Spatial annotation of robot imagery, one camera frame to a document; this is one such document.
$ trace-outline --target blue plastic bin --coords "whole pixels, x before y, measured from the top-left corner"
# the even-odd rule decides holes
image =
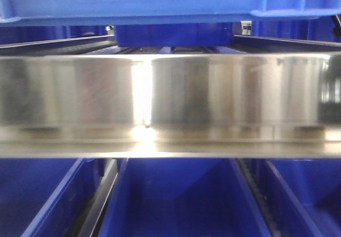
[[[120,47],[224,46],[231,44],[232,23],[115,26]]]
[[[270,237],[234,160],[128,159],[100,237]]]
[[[284,237],[341,236],[341,160],[256,160],[254,166]]]
[[[340,37],[334,36],[334,28],[335,24],[330,16],[320,17],[315,20],[254,21],[252,23],[252,35],[341,42]]]
[[[92,162],[0,160],[0,236],[66,236],[84,201],[94,194]]]
[[[341,0],[0,0],[14,26],[170,24],[333,15]]]

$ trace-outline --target blue storage tote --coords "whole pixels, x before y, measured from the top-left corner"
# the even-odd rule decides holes
[[[270,237],[230,159],[128,159],[99,237]]]
[[[284,237],[341,236],[341,160],[256,160],[254,166]]]
[[[169,24],[341,13],[341,0],[0,0],[12,26]]]
[[[0,236],[66,236],[99,178],[83,159],[0,160]]]
[[[330,16],[314,20],[291,21],[254,21],[252,35],[262,37],[316,40],[325,42],[341,42],[335,37],[335,24]]]
[[[115,26],[120,47],[225,46],[232,36],[232,23]]]

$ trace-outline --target storage rack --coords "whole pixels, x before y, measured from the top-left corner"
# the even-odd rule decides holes
[[[0,46],[0,235],[42,188],[23,236],[340,236],[340,2],[0,0],[4,33],[55,36]]]

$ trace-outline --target metal shelf rail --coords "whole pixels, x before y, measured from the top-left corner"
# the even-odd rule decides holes
[[[341,155],[339,44],[68,41],[0,47],[0,157]]]

